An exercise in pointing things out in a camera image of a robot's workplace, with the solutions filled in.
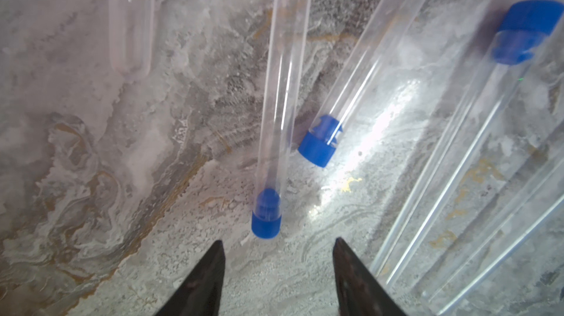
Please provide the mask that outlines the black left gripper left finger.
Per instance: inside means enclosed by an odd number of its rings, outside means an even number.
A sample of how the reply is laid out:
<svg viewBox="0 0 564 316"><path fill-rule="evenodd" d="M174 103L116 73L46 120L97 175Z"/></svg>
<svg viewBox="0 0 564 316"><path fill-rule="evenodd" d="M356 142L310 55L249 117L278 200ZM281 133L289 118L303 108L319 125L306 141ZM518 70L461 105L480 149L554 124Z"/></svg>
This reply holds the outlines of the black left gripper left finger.
<svg viewBox="0 0 564 316"><path fill-rule="evenodd" d="M218 316L225 271L223 242L216 240L156 316Z"/></svg>

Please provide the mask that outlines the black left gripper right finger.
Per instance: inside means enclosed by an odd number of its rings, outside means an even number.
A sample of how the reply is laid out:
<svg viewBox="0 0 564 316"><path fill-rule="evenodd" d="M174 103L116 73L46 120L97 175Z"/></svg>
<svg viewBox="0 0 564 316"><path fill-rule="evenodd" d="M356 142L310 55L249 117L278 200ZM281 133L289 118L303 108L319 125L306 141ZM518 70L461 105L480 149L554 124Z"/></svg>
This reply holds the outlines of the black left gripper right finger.
<svg viewBox="0 0 564 316"><path fill-rule="evenodd" d="M406 316L343 238L333 247L333 268L339 314Z"/></svg>

